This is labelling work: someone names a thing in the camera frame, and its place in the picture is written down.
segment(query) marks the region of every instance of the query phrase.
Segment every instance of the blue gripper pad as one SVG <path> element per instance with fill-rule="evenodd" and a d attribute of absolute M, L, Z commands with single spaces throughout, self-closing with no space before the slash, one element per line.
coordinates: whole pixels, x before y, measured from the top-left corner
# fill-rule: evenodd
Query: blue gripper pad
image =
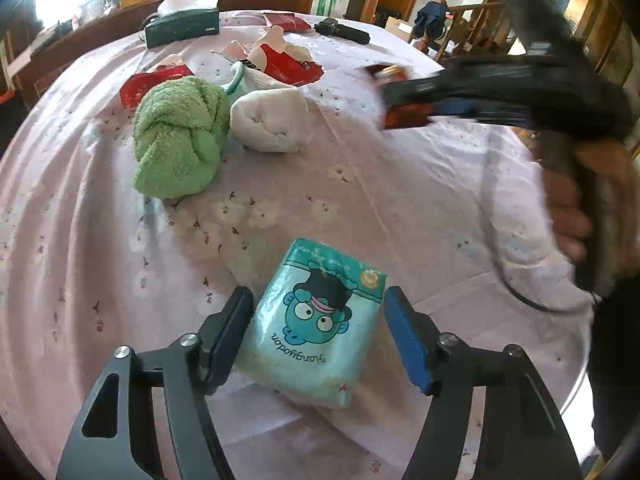
<path fill-rule="evenodd" d="M 402 290 L 396 286 L 386 291 L 383 304 L 386 324 L 394 337 L 409 380 L 418 386 L 422 393 L 430 395 L 433 380 L 427 369 L 428 352 L 412 327 L 410 316 L 415 316 L 413 307 Z"/>

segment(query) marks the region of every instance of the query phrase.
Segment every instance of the human hand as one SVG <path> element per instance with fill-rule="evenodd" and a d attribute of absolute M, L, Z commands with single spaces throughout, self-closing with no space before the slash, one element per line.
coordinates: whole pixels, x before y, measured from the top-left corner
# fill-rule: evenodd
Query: human hand
<path fill-rule="evenodd" d="M 613 189 L 617 225 L 616 274 L 627 277 L 640 269 L 638 234 L 638 178 L 629 153 L 612 139 L 583 142 L 575 150 L 579 163 L 606 178 Z M 593 229 L 580 211 L 580 190 L 566 174 L 545 169 L 546 206 L 560 251 L 574 261 L 586 256 L 585 239 Z"/>

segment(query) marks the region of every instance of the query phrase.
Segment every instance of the red wrapper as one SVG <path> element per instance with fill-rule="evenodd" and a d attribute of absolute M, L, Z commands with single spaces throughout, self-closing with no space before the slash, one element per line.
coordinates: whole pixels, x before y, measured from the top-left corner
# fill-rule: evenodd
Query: red wrapper
<path fill-rule="evenodd" d="M 284 30 L 309 30 L 311 28 L 311 25 L 293 12 L 265 12 L 264 17 L 270 27 L 279 25 Z"/>
<path fill-rule="evenodd" d="M 282 83 L 302 86 L 318 81 L 324 74 L 322 67 L 313 61 L 297 61 L 289 54 L 276 52 L 266 43 L 260 48 L 267 57 L 264 73 Z"/>
<path fill-rule="evenodd" d="M 173 66 L 171 68 L 158 67 L 156 72 L 143 72 L 135 74 L 127 79 L 120 89 L 120 102 L 125 108 L 135 108 L 151 88 L 169 79 L 180 79 L 186 75 L 193 75 L 186 65 Z"/>

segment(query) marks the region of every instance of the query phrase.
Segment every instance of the tissue pack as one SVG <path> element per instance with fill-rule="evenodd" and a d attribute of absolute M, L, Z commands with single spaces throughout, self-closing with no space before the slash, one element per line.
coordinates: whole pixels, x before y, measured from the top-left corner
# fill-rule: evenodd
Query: tissue pack
<path fill-rule="evenodd" d="M 299 238 L 272 277 L 236 366 L 296 402 L 345 407 L 378 316 L 386 276 Z"/>

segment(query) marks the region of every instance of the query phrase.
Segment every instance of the rolled green towel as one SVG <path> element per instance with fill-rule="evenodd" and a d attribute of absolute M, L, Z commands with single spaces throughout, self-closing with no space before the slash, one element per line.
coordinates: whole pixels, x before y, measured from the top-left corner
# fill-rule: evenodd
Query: rolled green towel
<path fill-rule="evenodd" d="M 219 86 L 187 76 L 153 87 L 133 119 L 133 187 L 156 198 L 201 192 L 216 173 L 228 131 L 229 100 Z"/>

